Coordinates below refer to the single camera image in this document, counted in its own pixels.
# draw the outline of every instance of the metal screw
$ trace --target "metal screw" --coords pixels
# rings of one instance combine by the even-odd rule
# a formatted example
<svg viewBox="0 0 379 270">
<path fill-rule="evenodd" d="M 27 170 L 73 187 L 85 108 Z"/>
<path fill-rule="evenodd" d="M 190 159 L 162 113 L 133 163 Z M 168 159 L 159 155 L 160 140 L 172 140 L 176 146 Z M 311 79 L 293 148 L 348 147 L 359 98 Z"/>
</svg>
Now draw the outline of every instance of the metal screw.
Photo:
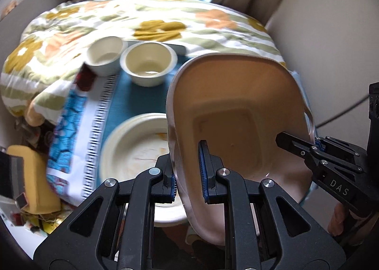
<svg viewBox="0 0 379 270">
<path fill-rule="evenodd" d="M 374 98 L 370 97 L 370 112 L 372 113 L 374 110 Z"/>
<path fill-rule="evenodd" d="M 263 180 L 263 185 L 266 187 L 266 188 L 272 188 L 274 186 L 275 182 L 271 179 L 264 179 Z"/>
<path fill-rule="evenodd" d="M 161 170 L 157 167 L 153 167 L 149 169 L 149 174 L 150 175 L 158 175 L 161 172 Z"/>
<path fill-rule="evenodd" d="M 104 182 L 104 185 L 108 188 L 113 187 L 116 184 L 116 179 L 109 178 Z"/>
<path fill-rule="evenodd" d="M 228 176 L 230 174 L 230 171 L 227 169 L 227 168 L 220 168 L 218 170 L 218 173 L 221 175 L 221 176 Z"/>
</svg>

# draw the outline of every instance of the person's hand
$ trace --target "person's hand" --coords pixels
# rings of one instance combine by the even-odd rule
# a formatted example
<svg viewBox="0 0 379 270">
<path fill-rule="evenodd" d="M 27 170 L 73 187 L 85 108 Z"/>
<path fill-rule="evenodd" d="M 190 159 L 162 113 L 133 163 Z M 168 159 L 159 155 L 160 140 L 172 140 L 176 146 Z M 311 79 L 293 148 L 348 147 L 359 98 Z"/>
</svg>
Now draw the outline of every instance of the person's hand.
<svg viewBox="0 0 379 270">
<path fill-rule="evenodd" d="M 349 213 L 349 210 L 342 205 L 341 203 L 338 203 L 334 208 L 334 213 L 332 215 L 332 218 L 330 219 L 329 226 L 328 226 L 328 232 L 332 236 L 338 236 L 343 232 L 343 222 L 346 219 L 347 215 Z M 350 214 L 353 218 L 357 220 L 356 226 L 359 224 L 362 224 L 362 222 L 366 218 L 360 218 L 356 216 L 354 213 L 350 211 Z M 374 227 L 376 221 L 378 220 L 379 213 L 375 213 L 375 215 L 365 224 L 362 228 L 360 228 L 357 233 L 350 239 L 348 242 L 350 245 L 357 245 L 361 243 L 365 237 L 369 234 L 369 232 Z"/>
</svg>

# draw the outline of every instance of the floral blanket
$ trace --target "floral blanket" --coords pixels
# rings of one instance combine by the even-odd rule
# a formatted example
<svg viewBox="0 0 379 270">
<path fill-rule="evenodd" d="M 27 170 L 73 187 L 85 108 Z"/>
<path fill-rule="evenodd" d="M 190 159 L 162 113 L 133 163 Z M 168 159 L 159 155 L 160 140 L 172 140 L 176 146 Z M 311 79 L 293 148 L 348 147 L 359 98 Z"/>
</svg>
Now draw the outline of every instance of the floral blanket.
<svg viewBox="0 0 379 270">
<path fill-rule="evenodd" d="M 184 45 L 188 56 L 261 55 L 285 65 L 265 28 L 234 10 L 198 0 L 96 0 L 63 3 L 34 19 L 0 78 L 4 104 L 32 126 L 56 124 L 83 53 L 118 36 Z"/>
</svg>

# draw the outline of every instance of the black cable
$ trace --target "black cable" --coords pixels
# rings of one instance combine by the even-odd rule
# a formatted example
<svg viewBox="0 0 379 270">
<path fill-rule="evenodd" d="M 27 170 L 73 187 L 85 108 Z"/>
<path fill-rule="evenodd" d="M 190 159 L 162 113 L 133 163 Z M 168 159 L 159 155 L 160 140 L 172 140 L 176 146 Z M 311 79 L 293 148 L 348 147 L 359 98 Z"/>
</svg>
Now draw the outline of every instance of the black cable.
<svg viewBox="0 0 379 270">
<path fill-rule="evenodd" d="M 333 116 L 332 118 L 329 118 L 327 120 L 325 120 L 324 122 L 316 125 L 316 129 L 318 128 L 321 128 L 325 125 L 327 125 L 329 122 L 332 122 L 334 120 L 336 120 L 337 118 L 340 118 L 341 116 L 345 115 L 346 113 L 350 112 L 351 110 L 355 109 L 358 105 L 361 105 L 364 101 L 366 101 L 368 99 L 368 94 L 365 95 L 362 99 L 360 99 L 358 102 L 354 103 L 352 106 L 348 107 L 347 109 L 345 109 L 344 111 L 338 113 L 337 115 Z"/>
</svg>

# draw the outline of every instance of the orange flower pattern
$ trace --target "orange flower pattern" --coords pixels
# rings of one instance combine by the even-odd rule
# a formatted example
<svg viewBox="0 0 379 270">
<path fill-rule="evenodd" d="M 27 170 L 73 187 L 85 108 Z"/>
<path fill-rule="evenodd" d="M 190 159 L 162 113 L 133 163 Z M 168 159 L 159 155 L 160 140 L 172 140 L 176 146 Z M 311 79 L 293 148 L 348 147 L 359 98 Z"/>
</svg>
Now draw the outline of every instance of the orange flower pattern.
<svg viewBox="0 0 379 270">
<path fill-rule="evenodd" d="M 61 51 L 61 48 L 63 46 L 65 46 L 66 48 L 65 51 L 62 52 L 64 52 L 64 54 L 68 53 L 75 47 L 75 45 L 77 44 L 77 42 L 75 41 L 78 40 L 82 35 L 83 34 L 78 31 L 73 31 L 69 34 L 65 34 L 63 32 L 58 32 L 54 34 L 50 38 L 49 43 L 46 46 L 46 58 L 49 59 L 51 57 L 56 56 Z"/>
<path fill-rule="evenodd" d="M 221 10 L 218 9 L 211 9 L 206 12 L 200 12 L 196 13 L 197 19 L 204 19 L 205 20 L 205 27 L 207 28 L 229 28 L 229 29 L 236 29 L 237 23 L 234 21 L 231 21 L 228 17 L 228 15 Z"/>
<path fill-rule="evenodd" d="M 103 9 L 109 2 L 111 2 L 111 0 L 89 1 L 84 5 L 84 12 Z"/>
</svg>

